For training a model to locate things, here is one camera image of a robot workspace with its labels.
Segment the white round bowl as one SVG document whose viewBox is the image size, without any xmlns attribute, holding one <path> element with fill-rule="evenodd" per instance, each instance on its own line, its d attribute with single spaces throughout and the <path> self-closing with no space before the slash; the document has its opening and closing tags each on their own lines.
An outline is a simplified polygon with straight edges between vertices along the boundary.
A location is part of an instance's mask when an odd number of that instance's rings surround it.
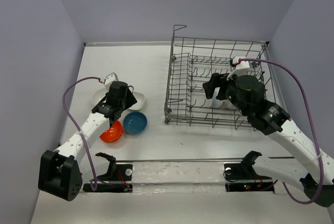
<svg viewBox="0 0 334 224">
<path fill-rule="evenodd" d="M 231 101 L 228 101 L 228 106 L 227 108 L 229 110 L 237 110 L 237 107 L 231 102 Z"/>
<path fill-rule="evenodd" d="M 213 97 L 212 97 L 211 107 L 213 109 L 218 109 L 223 105 L 223 101 L 217 99 L 218 94 L 219 94 L 219 88 L 217 88 L 214 91 L 214 94 L 213 94 Z"/>
<path fill-rule="evenodd" d="M 98 104 L 106 95 L 107 90 L 105 88 L 96 90 L 91 96 L 91 104 L 95 106 Z"/>
</svg>

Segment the blue bowl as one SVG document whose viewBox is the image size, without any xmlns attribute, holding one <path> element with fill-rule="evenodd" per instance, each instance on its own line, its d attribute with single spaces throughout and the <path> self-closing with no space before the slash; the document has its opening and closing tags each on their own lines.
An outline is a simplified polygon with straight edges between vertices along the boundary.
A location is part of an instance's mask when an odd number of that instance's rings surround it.
<svg viewBox="0 0 334 224">
<path fill-rule="evenodd" d="M 141 112 L 131 112 L 123 119 L 124 130 L 131 135 L 141 134 L 146 129 L 147 125 L 147 117 Z"/>
</svg>

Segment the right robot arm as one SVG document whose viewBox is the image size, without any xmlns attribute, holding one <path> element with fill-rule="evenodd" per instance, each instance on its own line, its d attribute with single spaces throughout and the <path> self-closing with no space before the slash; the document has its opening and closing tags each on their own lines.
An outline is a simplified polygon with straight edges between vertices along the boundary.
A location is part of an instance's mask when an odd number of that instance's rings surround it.
<svg viewBox="0 0 334 224">
<path fill-rule="evenodd" d="M 214 73 L 203 83 L 207 99 L 228 100 L 248 123 L 265 136 L 276 141 L 298 162 L 290 166 L 275 161 L 256 151 L 250 151 L 242 160 L 240 172 L 246 178 L 262 175 L 277 179 L 303 191 L 310 201 L 328 208 L 333 205 L 333 159 L 312 142 L 278 104 L 265 98 L 266 89 L 255 76 Z"/>
</svg>

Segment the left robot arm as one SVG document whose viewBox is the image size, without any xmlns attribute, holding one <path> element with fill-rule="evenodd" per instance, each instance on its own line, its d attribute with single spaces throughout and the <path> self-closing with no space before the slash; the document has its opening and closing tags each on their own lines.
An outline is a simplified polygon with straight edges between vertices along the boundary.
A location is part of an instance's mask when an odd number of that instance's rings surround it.
<svg viewBox="0 0 334 224">
<path fill-rule="evenodd" d="M 114 126 L 123 111 L 137 102 L 130 86 L 113 81 L 106 95 L 91 110 L 83 125 L 78 125 L 67 107 L 64 107 L 76 132 L 54 151 L 46 150 L 40 159 L 38 188 L 41 191 L 72 201 L 83 184 L 98 188 L 98 177 L 105 180 L 115 175 L 115 166 L 107 161 L 94 167 L 90 147 L 109 128 Z"/>
</svg>

